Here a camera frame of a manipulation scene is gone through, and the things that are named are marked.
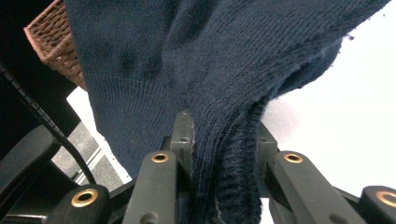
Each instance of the fabric fold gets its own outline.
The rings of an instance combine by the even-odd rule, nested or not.
[[[131,176],[190,109],[188,223],[260,222],[256,131],[387,0],[64,0],[95,121]]]

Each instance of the black cable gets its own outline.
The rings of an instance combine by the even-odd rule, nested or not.
[[[5,79],[8,86],[15,90],[23,104],[29,108],[29,110],[41,121],[41,123],[53,134],[58,142],[64,146],[64,148],[75,159],[81,171],[87,177],[88,182],[90,182],[90,184],[96,184],[90,168],[82,158],[81,154],[79,154],[75,146],[73,146],[73,144],[67,139],[58,126],[55,125],[55,123],[44,112],[44,110],[32,99],[32,97],[27,94],[26,90],[20,85],[16,78],[12,76],[10,72],[8,72],[2,63],[0,63],[0,78],[2,77]]]

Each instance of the woven texture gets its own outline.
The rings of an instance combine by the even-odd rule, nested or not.
[[[64,0],[96,127],[132,177],[190,109],[183,223],[260,223],[257,127],[388,0]]]
[[[41,62],[86,89],[62,0],[56,0],[24,32]]]

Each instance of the white surface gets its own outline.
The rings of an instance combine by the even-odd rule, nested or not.
[[[106,139],[96,131],[96,125],[93,119],[88,93],[82,88],[78,87],[67,97],[67,102],[73,107],[81,121],[84,123],[85,127],[98,143],[99,147],[105,152],[105,155],[107,156],[113,168],[116,170],[122,183],[126,184],[130,182],[132,178],[114,157]]]
[[[271,102],[262,119],[280,150],[305,154],[359,197],[366,186],[396,189],[395,27],[393,1],[345,39],[331,69]],[[262,223],[273,223],[263,204]]]

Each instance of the brown wicker basket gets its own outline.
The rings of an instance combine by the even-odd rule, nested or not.
[[[24,32],[41,62],[86,89],[62,0],[55,0]]]

